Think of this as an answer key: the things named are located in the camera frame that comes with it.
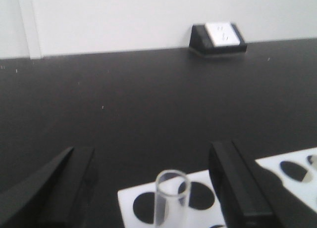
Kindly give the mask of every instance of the white paper with black circles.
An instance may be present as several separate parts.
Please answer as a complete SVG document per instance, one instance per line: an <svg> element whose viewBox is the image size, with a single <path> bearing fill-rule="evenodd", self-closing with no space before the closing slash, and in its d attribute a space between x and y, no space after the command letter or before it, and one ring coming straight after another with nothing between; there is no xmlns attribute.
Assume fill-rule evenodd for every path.
<svg viewBox="0 0 317 228"><path fill-rule="evenodd" d="M191 207L187 211L186 228L225 228L225 221L221 212L220 203L215 195L210 181L208 170L195 172L187 175L191 182L202 183L214 194L214 203L205 210L197 210ZM118 191L118 201L125 228L153 228L153 224L148 224L139 220L133 212L134 200L143 193L155 192L155 183L142 184L135 187Z"/></svg>
<svg viewBox="0 0 317 228"><path fill-rule="evenodd" d="M274 155L257 159L263 168L273 172L282 181L283 186L294 196L317 213L317 147L300 151ZM291 162L308 171L302 181L288 176L281 168L281 162Z"/></svg>

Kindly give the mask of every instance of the white outlet cover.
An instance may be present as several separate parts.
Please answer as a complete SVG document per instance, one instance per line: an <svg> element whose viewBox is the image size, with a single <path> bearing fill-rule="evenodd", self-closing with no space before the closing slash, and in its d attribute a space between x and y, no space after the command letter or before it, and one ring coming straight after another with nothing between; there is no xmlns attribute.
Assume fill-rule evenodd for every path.
<svg viewBox="0 0 317 228"><path fill-rule="evenodd" d="M265 157L257 159L256 162L278 176L288 191L317 213L317 161L315 160L310 164L309 156L316 158L317 147ZM285 174L281 168L282 161L295 163L306 169L307 174L303 180L297 181Z"/></svg>
<svg viewBox="0 0 317 228"><path fill-rule="evenodd" d="M240 40L230 22L206 23L205 29L215 47L237 46Z"/></svg>
<svg viewBox="0 0 317 228"><path fill-rule="evenodd" d="M213 226L225 228L225 221L221 212L220 203L215 195L210 181L208 170L195 172L187 175L192 182L199 182L207 186L214 194L214 204L206 210L196 210L191 207L187 211L185 228L211 228ZM155 183L142 184L118 191L118 201L125 228L154 228L139 220L133 212L134 200L142 193L155 192Z"/></svg>

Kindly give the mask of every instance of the clear tube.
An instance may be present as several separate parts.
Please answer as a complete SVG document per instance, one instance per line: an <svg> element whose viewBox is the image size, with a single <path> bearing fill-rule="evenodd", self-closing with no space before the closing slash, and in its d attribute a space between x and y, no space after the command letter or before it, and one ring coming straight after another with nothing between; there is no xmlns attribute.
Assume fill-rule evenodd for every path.
<svg viewBox="0 0 317 228"><path fill-rule="evenodd" d="M164 170L157 176L155 185L155 228L183 228L191 189L186 174Z"/></svg>

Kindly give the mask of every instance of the electrical outlet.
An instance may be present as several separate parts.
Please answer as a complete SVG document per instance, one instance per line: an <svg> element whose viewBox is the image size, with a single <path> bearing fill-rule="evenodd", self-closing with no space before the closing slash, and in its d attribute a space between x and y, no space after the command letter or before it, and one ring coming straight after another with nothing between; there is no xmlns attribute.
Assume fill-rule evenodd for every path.
<svg viewBox="0 0 317 228"><path fill-rule="evenodd" d="M240 44L230 22L206 23L205 29L214 47L238 46Z"/></svg>

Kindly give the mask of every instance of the white wall trim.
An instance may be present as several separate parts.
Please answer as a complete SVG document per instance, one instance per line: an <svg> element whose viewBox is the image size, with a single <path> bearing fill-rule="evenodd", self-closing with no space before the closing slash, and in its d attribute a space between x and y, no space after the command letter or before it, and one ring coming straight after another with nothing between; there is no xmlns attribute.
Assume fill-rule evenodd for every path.
<svg viewBox="0 0 317 228"><path fill-rule="evenodd" d="M31 59L42 57L32 0L19 0L26 41Z"/></svg>

